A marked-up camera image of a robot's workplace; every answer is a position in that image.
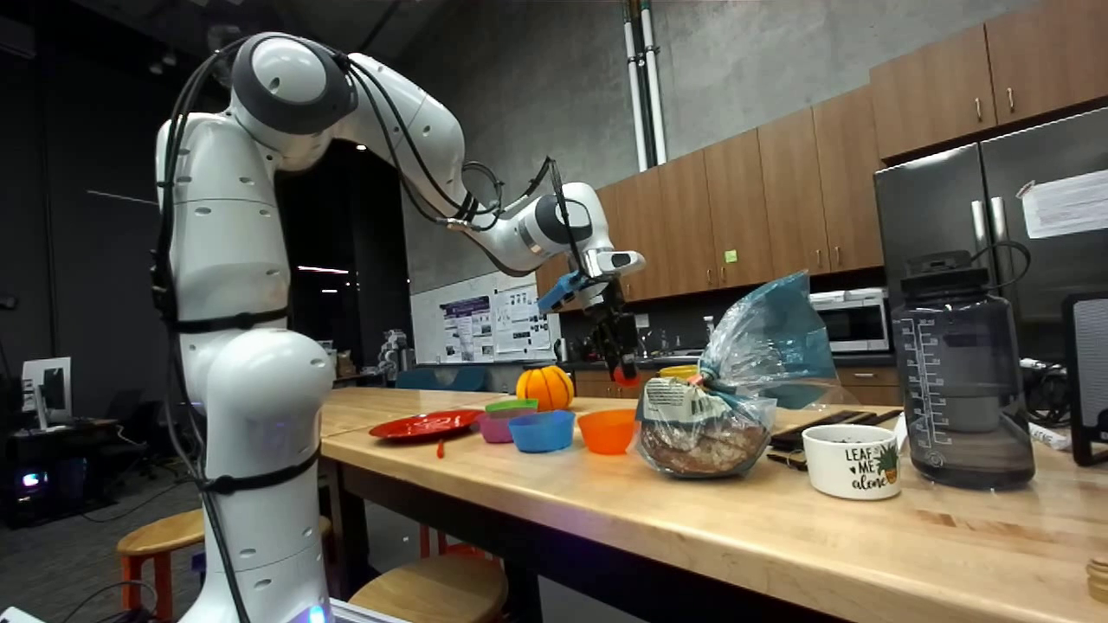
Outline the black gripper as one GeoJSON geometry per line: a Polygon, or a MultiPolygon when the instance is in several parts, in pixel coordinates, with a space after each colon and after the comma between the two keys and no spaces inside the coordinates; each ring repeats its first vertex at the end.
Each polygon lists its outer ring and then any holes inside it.
{"type": "Polygon", "coordinates": [[[575,360],[602,360],[604,366],[619,366],[638,348],[634,315],[619,283],[604,283],[602,296],[582,310],[566,348],[575,360]]]}

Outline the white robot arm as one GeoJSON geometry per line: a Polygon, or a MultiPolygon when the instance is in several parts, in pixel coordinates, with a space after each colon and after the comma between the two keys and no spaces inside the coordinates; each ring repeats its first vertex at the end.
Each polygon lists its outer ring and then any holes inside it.
{"type": "Polygon", "coordinates": [[[204,423],[197,495],[204,585],[180,623],[331,623],[318,527],[321,403],[331,358],[286,324],[290,265],[272,179],[353,141],[391,164],[416,208],[526,276],[565,260],[565,300],[588,308],[642,256],[608,239],[602,201],[544,170],[522,196],[462,188],[457,119],[364,51],[259,31],[221,51],[229,103],[189,97],[154,136],[159,243],[152,292],[168,384],[204,423]]]}

